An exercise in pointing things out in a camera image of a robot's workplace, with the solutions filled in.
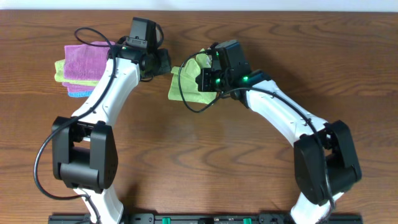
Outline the light green cloth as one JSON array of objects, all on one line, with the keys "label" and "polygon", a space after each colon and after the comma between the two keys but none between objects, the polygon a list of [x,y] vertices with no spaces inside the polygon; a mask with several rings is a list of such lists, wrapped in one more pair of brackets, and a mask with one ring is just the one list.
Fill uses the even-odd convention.
[{"label": "light green cloth", "polygon": [[[195,79],[203,68],[211,67],[211,57],[206,54],[199,54],[190,58],[182,68],[180,73],[180,84],[186,101],[194,103],[208,104],[216,98],[216,92],[200,92]],[[178,71],[180,67],[173,67],[173,74],[170,90],[168,93],[169,100],[182,101],[178,87]]]}]

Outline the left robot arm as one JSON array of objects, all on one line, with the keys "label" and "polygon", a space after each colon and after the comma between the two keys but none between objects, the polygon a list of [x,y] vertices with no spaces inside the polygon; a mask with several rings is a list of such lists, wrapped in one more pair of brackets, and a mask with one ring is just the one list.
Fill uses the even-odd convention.
[{"label": "left robot arm", "polygon": [[124,207],[113,181],[118,154],[113,126],[132,90],[143,78],[171,70],[159,40],[128,37],[109,50],[104,73],[92,94],[71,117],[52,126],[53,174],[84,200],[90,223],[119,223]]}]

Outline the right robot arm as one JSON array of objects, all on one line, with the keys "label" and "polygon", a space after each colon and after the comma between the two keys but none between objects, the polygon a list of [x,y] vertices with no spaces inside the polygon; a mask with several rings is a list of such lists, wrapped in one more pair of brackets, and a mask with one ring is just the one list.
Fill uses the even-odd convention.
[{"label": "right robot arm", "polygon": [[239,100],[278,130],[294,150],[295,181],[300,189],[290,211],[295,223],[327,223],[336,201],[362,178],[347,124],[329,123],[289,98],[262,70],[252,70],[239,44],[203,51],[209,65],[196,77],[199,91]]}]

